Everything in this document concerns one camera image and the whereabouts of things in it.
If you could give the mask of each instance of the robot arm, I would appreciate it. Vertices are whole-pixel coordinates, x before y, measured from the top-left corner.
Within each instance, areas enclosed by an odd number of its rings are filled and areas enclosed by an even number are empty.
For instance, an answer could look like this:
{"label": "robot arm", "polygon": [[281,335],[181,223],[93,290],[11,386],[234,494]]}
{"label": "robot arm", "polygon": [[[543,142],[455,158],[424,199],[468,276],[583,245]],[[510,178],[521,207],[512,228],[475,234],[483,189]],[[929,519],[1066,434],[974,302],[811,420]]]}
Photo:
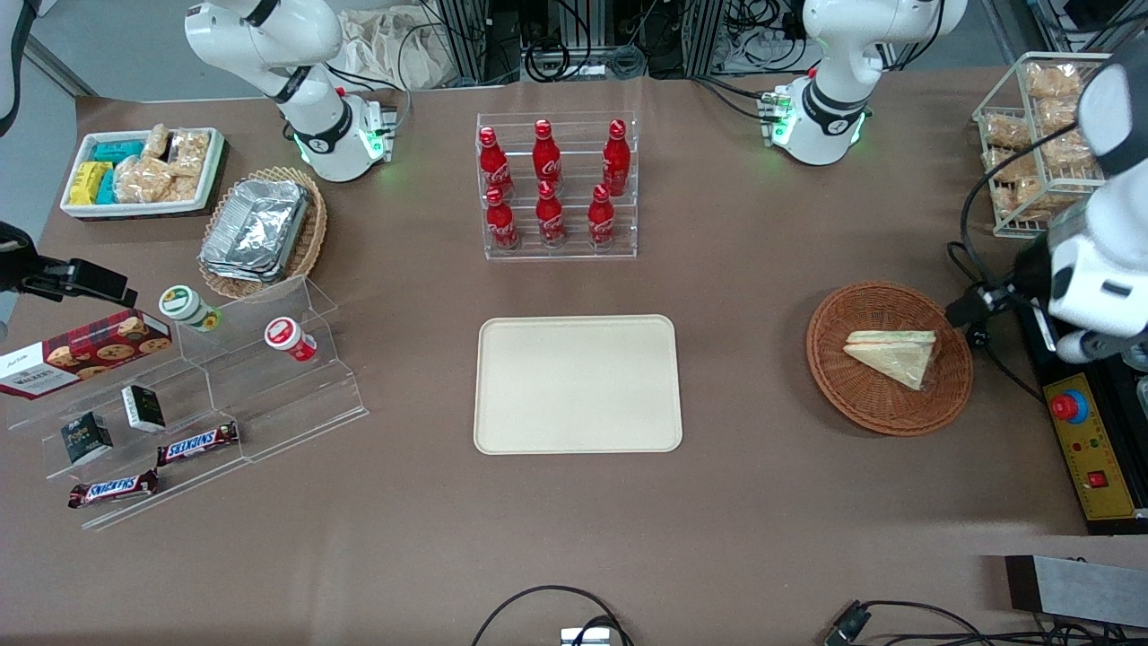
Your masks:
{"label": "robot arm", "polygon": [[323,0],[214,0],[187,10],[184,31],[203,62],[279,104],[324,179],[348,181],[382,159],[379,103],[342,96],[321,68],[342,47],[339,18]]}
{"label": "robot arm", "polygon": [[1056,356],[1086,364],[1148,342],[1148,39],[1118,49],[1080,95],[1077,123],[1108,181],[1049,223],[1003,283],[949,304],[954,326],[1035,298],[1076,332]]}
{"label": "robot arm", "polygon": [[816,76],[777,87],[776,94],[789,96],[792,108],[775,114],[781,124],[771,131],[771,142],[814,165],[845,156],[885,71],[877,44],[946,34],[961,21],[965,5],[967,0],[807,0],[805,28],[823,55]]}

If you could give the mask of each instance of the brown wicker basket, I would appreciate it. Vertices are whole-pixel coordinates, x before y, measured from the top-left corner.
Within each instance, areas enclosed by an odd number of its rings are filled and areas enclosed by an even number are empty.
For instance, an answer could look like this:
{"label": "brown wicker basket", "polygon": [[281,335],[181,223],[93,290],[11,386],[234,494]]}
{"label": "brown wicker basket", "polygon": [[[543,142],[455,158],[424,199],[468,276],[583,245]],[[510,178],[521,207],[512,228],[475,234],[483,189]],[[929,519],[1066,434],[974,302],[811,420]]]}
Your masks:
{"label": "brown wicker basket", "polygon": [[[856,330],[933,330],[937,343],[920,392],[845,355]],[[858,425],[890,436],[920,436],[948,425],[972,391],[964,336],[924,294],[893,282],[858,282],[830,294],[805,340],[809,371],[829,402]]]}
{"label": "brown wicker basket", "polygon": [[[323,201],[323,194],[319,193],[319,187],[315,185],[315,180],[308,177],[304,172],[296,170],[294,168],[267,168],[264,170],[256,170],[255,172],[248,174],[246,179],[267,179],[270,181],[284,181],[292,180],[307,186],[307,189],[311,193],[311,201],[307,207],[307,219],[303,221],[302,228],[300,228],[298,238],[295,240],[295,248],[292,251],[290,259],[287,262],[287,274],[284,277],[290,278],[292,275],[307,275],[315,267],[315,263],[319,259],[319,249],[323,247],[323,236],[327,232],[327,205]],[[232,190],[239,185],[236,181],[231,188],[227,188],[227,193],[224,194],[219,203],[216,204],[215,212],[211,213],[211,220],[208,221],[207,231],[203,233],[203,240],[207,241],[208,235],[211,234],[211,228],[219,220],[219,211],[223,210],[224,202],[231,196]],[[241,298],[243,296],[249,296],[259,289],[270,286],[270,282],[259,282],[257,280],[240,280],[238,278],[224,278],[223,275],[216,275],[208,271],[203,264],[200,264],[200,273],[203,274],[203,279],[207,281],[211,290],[225,295],[232,298]]]}

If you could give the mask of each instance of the red bottle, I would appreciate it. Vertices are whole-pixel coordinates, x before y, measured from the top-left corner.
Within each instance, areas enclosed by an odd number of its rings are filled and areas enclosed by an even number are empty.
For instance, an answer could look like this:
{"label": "red bottle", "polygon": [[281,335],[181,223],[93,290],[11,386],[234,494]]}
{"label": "red bottle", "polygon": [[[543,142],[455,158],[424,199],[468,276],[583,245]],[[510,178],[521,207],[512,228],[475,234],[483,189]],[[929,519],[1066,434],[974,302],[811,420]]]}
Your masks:
{"label": "red bottle", "polygon": [[610,122],[610,140],[602,151],[603,179],[610,194],[626,193],[626,180],[630,176],[630,145],[626,141],[626,122],[615,118]]}
{"label": "red bottle", "polygon": [[554,182],[538,181],[538,203],[534,207],[538,216],[538,232],[542,243],[556,249],[566,241],[566,225],[563,224],[563,204],[554,196]]}
{"label": "red bottle", "polygon": [[605,184],[594,187],[590,202],[590,241],[596,250],[607,249],[614,243],[614,204],[610,203],[610,189]]}
{"label": "red bottle", "polygon": [[522,242],[514,228],[514,211],[503,202],[503,192],[498,186],[487,189],[487,228],[495,246],[501,249],[517,249]]}
{"label": "red bottle", "polygon": [[479,155],[482,180],[487,188],[502,188],[503,196],[510,199],[514,194],[514,181],[510,178],[510,162],[498,145],[495,129],[486,126],[479,130],[479,143],[482,145],[482,153]]}
{"label": "red bottle", "polygon": [[544,118],[534,123],[534,173],[538,176],[538,181],[552,182],[556,194],[561,193],[561,150],[551,137],[550,122]]}

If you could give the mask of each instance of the small black box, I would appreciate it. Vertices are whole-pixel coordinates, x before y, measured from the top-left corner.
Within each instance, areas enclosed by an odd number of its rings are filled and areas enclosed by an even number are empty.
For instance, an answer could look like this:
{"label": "small black box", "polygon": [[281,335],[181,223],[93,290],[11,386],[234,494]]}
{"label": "small black box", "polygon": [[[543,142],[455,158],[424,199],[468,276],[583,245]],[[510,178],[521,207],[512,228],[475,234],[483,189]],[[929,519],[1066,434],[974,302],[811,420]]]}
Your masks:
{"label": "small black box", "polygon": [[72,465],[91,462],[111,451],[111,435],[103,425],[103,418],[95,413],[85,413],[79,420],[69,422],[60,429],[60,435],[64,438]]}
{"label": "small black box", "polygon": [[154,391],[133,384],[124,388],[123,396],[127,423],[133,429],[149,434],[163,430],[163,411],[160,410],[160,398]]}

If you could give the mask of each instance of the clear acrylic display stand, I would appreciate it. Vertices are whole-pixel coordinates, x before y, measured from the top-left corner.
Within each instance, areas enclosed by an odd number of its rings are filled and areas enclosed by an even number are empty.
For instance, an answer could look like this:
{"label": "clear acrylic display stand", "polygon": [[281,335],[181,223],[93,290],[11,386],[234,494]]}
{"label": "clear acrylic display stand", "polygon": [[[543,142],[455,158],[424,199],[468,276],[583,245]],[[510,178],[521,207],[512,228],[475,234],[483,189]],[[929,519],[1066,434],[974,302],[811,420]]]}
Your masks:
{"label": "clear acrylic display stand", "polygon": [[[563,151],[563,192],[558,200],[563,204],[566,225],[566,243],[557,249],[542,243],[538,218],[534,207],[538,201],[538,180],[534,173],[534,123],[540,118],[550,119],[554,142]],[[610,122],[620,118],[626,122],[626,137],[630,146],[630,174],[626,181],[626,194],[611,197],[614,204],[614,244],[608,249],[595,250],[590,243],[590,225],[587,211],[594,195],[594,186],[602,182],[602,150],[610,138]],[[498,145],[506,153],[510,174],[514,180],[514,196],[507,201],[514,211],[514,225],[522,239],[517,249],[502,249],[494,244],[487,228],[487,185],[482,180],[479,155],[478,131],[484,126],[495,129]],[[475,166],[479,177],[479,218],[482,225],[482,243],[487,259],[576,259],[603,257],[635,257],[638,254],[638,117],[631,110],[594,112],[515,112],[479,114],[474,131]]]}
{"label": "clear acrylic display stand", "polygon": [[[9,430],[40,439],[45,477],[61,506],[76,484],[137,476],[155,467],[158,446],[238,422],[238,444],[161,467],[158,493],[76,511],[84,529],[134,516],[367,414],[326,319],[336,305],[309,279],[292,278],[219,309],[220,325],[211,333],[174,326],[169,351],[37,400],[6,399]],[[279,316],[295,318],[315,338],[315,358],[300,363],[267,348],[263,330]],[[155,391],[164,431],[129,427],[121,390],[130,384]],[[73,466],[60,430],[90,411],[104,419],[113,449]]]}

